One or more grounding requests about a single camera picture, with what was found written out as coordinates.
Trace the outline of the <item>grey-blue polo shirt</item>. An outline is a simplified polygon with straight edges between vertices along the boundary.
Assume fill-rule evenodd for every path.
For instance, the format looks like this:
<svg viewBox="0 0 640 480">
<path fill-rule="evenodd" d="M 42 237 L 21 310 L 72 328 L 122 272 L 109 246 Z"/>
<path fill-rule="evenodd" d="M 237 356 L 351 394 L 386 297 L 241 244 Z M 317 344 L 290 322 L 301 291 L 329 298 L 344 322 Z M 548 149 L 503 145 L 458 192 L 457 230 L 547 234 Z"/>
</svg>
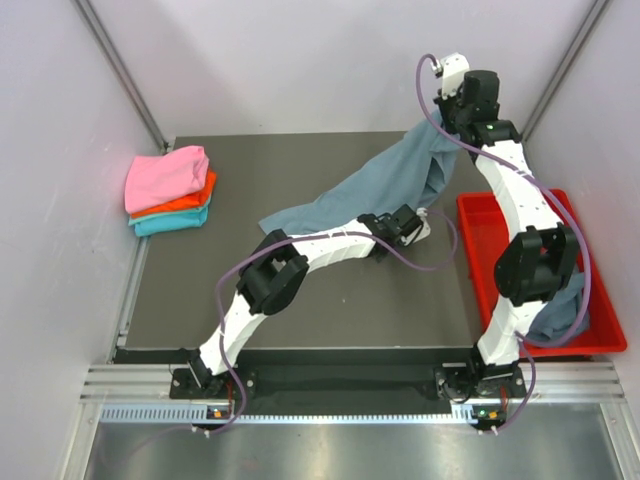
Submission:
<svg viewBox="0 0 640 480">
<path fill-rule="evenodd" d="M 314 201 L 271 214 L 258 225 L 265 233 L 281 229 L 306 235 L 340 227 L 361 214 L 379 216 L 403 205 L 429 207 L 448 186 L 458 151 L 424 120 Z"/>
</svg>

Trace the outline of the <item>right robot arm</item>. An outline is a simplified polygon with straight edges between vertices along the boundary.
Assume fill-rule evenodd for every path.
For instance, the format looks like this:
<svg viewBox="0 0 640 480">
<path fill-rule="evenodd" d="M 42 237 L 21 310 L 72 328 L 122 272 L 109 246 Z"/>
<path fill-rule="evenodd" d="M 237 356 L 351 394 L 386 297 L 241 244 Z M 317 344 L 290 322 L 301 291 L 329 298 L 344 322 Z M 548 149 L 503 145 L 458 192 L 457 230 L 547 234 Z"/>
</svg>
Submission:
<svg viewBox="0 0 640 480">
<path fill-rule="evenodd" d="M 469 145 L 476 169 L 491 187 L 509 243 L 494 267 L 499 296 L 485 333 L 474 345 L 466 380 L 487 396 L 512 380 L 520 336 L 573 274 L 580 251 L 575 231 L 548 205 L 525 160 L 521 136 L 499 114 L 493 71 L 442 64 L 435 99 L 445 130 Z"/>
</svg>

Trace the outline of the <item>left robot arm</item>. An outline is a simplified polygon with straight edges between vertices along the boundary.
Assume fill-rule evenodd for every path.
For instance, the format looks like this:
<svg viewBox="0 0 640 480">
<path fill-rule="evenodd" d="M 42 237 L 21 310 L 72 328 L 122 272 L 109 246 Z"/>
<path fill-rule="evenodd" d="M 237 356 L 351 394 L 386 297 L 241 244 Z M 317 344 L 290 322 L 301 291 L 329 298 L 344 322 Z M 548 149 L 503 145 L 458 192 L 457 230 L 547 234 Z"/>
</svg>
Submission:
<svg viewBox="0 0 640 480">
<path fill-rule="evenodd" d="M 218 281 L 219 326 L 188 362 L 192 384 L 205 396 L 220 394 L 226 373 L 254 331 L 292 303 L 308 274 L 343 261 L 381 258 L 429 234 L 426 210 L 407 205 L 392 214 L 362 214 L 311 235 L 270 232 L 248 259 Z"/>
</svg>

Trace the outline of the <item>red plastic bin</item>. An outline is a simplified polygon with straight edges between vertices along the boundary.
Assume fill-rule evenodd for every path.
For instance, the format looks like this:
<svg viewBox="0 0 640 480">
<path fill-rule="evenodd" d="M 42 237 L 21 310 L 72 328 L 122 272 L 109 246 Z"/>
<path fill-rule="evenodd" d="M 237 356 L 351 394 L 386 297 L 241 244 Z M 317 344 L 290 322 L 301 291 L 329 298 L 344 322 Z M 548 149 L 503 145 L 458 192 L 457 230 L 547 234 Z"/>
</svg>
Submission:
<svg viewBox="0 0 640 480">
<path fill-rule="evenodd" d="M 490 192 L 463 193 L 456 200 L 461 237 L 469 264 L 470 279 L 484 327 L 489 326 L 498 291 L 494 266 L 508 245 L 507 227 Z M 567 345 L 556 348 L 531 346 L 534 358 L 593 356 L 621 353 L 627 341 L 596 263 L 591 264 L 589 327 Z"/>
</svg>

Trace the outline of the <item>grey-blue shirt in bin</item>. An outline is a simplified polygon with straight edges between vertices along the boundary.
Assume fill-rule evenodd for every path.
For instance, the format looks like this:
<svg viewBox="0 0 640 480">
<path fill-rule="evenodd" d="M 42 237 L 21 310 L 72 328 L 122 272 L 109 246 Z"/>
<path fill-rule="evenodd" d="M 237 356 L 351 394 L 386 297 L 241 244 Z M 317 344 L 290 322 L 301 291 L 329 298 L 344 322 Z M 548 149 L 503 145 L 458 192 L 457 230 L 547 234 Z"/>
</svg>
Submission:
<svg viewBox="0 0 640 480">
<path fill-rule="evenodd" d="M 583 302 L 585 275 L 574 271 L 566 288 L 558 291 L 532 322 L 526 338 L 547 344 L 555 342 L 573 325 Z"/>
</svg>

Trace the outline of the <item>folded teal t-shirt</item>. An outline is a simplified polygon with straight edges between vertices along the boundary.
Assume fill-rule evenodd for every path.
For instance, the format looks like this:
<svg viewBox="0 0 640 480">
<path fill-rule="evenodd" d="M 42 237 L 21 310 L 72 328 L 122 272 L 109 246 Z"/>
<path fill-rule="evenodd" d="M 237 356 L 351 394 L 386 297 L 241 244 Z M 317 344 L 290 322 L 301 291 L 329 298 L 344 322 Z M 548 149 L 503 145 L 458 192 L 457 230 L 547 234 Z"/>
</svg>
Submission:
<svg viewBox="0 0 640 480">
<path fill-rule="evenodd" d="M 128 225 L 134 229 L 137 237 L 147 237 L 158 233 L 166 233 L 201 227 L 208 218 L 209 207 L 152 214 L 139 219 L 129 218 Z"/>
</svg>

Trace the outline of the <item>folded orange t-shirt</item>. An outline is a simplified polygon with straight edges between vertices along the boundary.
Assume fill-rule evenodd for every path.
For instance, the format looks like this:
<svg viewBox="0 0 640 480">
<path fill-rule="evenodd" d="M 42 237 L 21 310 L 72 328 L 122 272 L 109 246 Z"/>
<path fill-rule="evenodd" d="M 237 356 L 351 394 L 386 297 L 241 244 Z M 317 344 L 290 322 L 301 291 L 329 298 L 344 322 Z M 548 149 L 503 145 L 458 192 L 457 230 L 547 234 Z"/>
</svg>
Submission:
<svg viewBox="0 0 640 480">
<path fill-rule="evenodd" d="M 165 202 L 163 204 L 147 208 L 140 212 L 133 213 L 131 214 L 131 217 L 133 219 L 138 219 L 156 214 L 182 212 L 189 209 L 203 207 L 211 197 L 216 180 L 217 174 L 209 170 L 206 175 L 205 185 L 201 190 Z"/>
</svg>

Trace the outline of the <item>folded pink t-shirt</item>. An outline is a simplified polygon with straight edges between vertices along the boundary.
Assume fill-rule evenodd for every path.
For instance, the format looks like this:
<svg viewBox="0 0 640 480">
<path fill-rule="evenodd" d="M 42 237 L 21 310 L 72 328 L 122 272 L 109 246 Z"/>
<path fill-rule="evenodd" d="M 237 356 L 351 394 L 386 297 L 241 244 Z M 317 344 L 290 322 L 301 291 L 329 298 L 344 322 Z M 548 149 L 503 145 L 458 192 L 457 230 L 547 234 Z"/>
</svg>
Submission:
<svg viewBox="0 0 640 480">
<path fill-rule="evenodd" d="M 209 159 L 201 146 L 187 146 L 162 156 L 136 156 L 125 181 L 129 214 L 202 190 Z"/>
</svg>

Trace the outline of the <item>aluminium frame rail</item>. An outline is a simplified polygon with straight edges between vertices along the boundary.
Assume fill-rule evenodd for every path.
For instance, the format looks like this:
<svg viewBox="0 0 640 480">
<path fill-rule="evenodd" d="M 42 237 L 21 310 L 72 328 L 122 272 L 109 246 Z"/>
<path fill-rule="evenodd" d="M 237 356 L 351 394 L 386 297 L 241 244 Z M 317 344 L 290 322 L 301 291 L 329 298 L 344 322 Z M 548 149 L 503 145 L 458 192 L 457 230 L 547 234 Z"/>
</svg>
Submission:
<svg viewBox="0 0 640 480">
<path fill-rule="evenodd" d="M 524 382 L 536 379 L 531 403 L 622 403 L 626 400 L 614 365 L 608 361 L 538 362 L 536 372 L 521 367 Z M 171 374 L 163 365 L 94 365 L 80 399 L 85 402 L 144 403 L 169 398 Z"/>
</svg>

